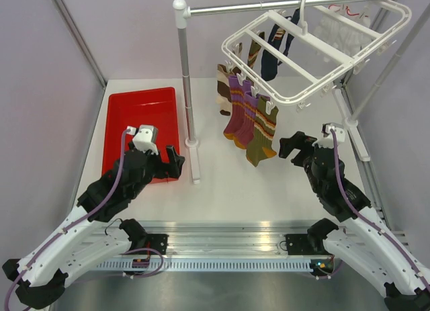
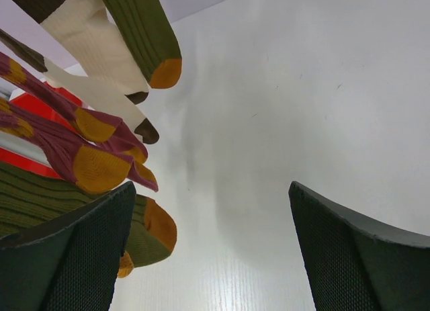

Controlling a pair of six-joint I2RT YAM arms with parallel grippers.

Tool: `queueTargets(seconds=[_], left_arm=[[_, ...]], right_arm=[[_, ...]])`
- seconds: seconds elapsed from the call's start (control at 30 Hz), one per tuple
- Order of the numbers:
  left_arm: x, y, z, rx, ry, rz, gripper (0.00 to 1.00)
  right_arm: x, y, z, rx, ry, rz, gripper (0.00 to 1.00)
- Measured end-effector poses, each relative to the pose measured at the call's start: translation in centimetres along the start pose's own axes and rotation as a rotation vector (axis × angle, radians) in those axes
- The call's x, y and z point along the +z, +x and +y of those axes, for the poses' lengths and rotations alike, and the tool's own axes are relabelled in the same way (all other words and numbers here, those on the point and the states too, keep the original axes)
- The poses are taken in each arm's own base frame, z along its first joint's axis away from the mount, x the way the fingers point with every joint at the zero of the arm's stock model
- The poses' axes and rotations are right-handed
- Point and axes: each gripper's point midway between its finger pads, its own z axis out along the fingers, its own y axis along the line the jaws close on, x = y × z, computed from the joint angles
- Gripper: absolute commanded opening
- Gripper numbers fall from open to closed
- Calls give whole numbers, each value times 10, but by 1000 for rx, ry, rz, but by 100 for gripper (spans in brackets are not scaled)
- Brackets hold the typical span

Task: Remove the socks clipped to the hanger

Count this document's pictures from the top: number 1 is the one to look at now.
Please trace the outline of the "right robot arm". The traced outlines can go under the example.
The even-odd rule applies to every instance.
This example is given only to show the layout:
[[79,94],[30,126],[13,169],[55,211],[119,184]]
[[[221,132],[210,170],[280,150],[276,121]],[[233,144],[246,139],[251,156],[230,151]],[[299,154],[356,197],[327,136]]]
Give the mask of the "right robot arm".
[[389,310],[429,309],[429,268],[393,235],[366,195],[345,177],[339,158],[344,131],[325,126],[320,139],[296,132],[279,141],[279,157],[293,150],[323,208],[337,219],[319,220],[307,231],[307,247],[326,252],[366,279]]

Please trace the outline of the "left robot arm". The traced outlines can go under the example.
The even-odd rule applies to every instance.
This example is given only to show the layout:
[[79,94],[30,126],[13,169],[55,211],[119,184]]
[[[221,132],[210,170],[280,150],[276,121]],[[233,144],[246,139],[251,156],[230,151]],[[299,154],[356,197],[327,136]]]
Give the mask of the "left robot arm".
[[147,231],[135,219],[125,219],[113,232],[76,251],[96,228],[108,226],[153,179],[177,179],[185,162],[174,146],[168,161],[151,149],[122,149],[114,166],[91,183],[60,226],[34,251],[9,259],[3,272],[12,284],[4,302],[15,294],[26,309],[41,310],[57,301],[80,276],[101,262],[122,254],[161,252],[149,246]]

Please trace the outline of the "purple striped sock front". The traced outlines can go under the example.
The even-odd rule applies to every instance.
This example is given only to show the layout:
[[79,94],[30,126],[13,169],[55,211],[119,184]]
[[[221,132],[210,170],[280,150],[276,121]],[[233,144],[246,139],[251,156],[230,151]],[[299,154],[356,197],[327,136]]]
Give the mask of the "purple striped sock front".
[[244,117],[241,128],[234,134],[234,143],[241,149],[246,149],[253,139],[254,123],[256,117],[258,98],[252,96],[250,91],[245,92]]

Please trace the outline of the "olive green striped sock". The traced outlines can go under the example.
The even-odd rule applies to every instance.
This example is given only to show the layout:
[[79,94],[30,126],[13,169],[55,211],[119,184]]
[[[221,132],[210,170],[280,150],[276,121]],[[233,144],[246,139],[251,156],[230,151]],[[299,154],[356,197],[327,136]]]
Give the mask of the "olive green striped sock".
[[270,98],[261,95],[258,100],[254,121],[253,139],[246,148],[246,158],[254,166],[277,153],[272,148],[279,109]]

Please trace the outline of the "brown cream striped sock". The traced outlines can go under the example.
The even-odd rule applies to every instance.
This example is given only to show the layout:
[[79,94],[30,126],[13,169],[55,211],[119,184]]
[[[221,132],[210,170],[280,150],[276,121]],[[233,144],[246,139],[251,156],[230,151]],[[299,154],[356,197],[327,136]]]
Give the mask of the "brown cream striped sock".
[[226,72],[226,67],[223,64],[217,64],[217,97],[216,103],[220,106],[220,114],[230,116],[232,111],[229,74]]

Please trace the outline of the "white clip sock hanger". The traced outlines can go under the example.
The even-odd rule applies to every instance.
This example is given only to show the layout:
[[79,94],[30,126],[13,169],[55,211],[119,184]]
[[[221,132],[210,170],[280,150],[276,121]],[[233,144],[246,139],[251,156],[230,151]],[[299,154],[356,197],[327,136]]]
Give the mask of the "white clip sock hanger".
[[[405,25],[410,22],[412,11],[406,5],[397,3],[393,0],[375,0],[376,4],[380,7],[393,11],[394,13],[400,14],[400,20],[398,20],[393,26],[391,26],[384,33],[377,33],[357,22],[347,19],[344,15],[338,14],[329,8],[324,7],[323,4],[317,5],[315,8],[322,12],[323,15],[337,20],[338,22],[350,26],[353,29],[366,34],[372,38],[372,41],[362,48],[358,53],[353,56],[347,56],[340,50],[333,48],[331,45],[323,42],[308,31],[308,24],[304,20],[304,11],[300,12],[299,24],[293,24],[289,20],[285,19],[284,16],[276,11],[269,10],[263,15],[260,15],[257,19],[235,32],[233,35],[223,41],[221,49],[222,52],[242,70],[242,73],[257,86],[259,91],[266,93],[271,99],[277,101],[282,105],[297,105],[302,103],[305,99],[310,97],[312,94],[320,91],[327,87],[329,83],[339,78],[342,74],[346,73],[350,69],[356,69],[364,66],[367,62],[367,57],[373,52],[381,49],[385,43],[389,41],[395,34],[397,34]],[[271,20],[274,24],[284,29],[288,34],[292,34],[293,37],[299,39],[299,41],[305,43],[305,45],[312,47],[319,54],[325,56],[329,60],[333,61],[336,67],[321,78],[311,75],[308,71],[303,69],[299,64],[296,64],[293,60],[290,60],[287,56],[283,55],[282,52],[276,50],[275,47],[270,46],[268,42],[264,42],[255,32],[254,29],[262,24],[266,20]],[[294,72],[305,78],[310,82],[310,86],[304,88],[293,96],[284,96],[279,93],[274,87],[269,84],[266,78],[263,78],[260,74],[256,73],[253,69],[247,66],[246,62],[241,60],[233,52],[233,43],[243,36],[249,36],[252,40],[258,42],[264,51],[267,51],[270,55],[274,56],[277,60],[286,64]]]

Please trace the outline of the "purple striped sock back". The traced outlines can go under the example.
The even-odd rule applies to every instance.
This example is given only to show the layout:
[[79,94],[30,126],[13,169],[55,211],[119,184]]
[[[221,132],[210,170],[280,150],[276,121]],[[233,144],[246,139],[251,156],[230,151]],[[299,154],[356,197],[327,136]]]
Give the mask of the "purple striped sock back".
[[229,76],[228,82],[230,87],[232,112],[223,134],[227,139],[232,140],[233,136],[239,131],[244,121],[245,94],[246,92],[251,91],[251,82],[246,79],[240,82],[236,75]]

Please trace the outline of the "purple striped sock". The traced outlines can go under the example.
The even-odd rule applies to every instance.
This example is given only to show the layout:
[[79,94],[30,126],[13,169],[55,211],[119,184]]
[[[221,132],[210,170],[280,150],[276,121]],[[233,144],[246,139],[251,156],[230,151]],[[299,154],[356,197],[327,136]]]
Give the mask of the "purple striped sock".
[[254,123],[256,117],[258,98],[252,96],[250,91],[245,92],[244,117],[241,128],[234,134],[234,143],[241,149],[246,149],[253,139]]
[[246,92],[251,91],[251,82],[246,79],[240,82],[236,75],[229,76],[228,82],[230,87],[232,112],[223,134],[227,139],[232,140],[233,136],[239,131],[244,121],[245,94]]

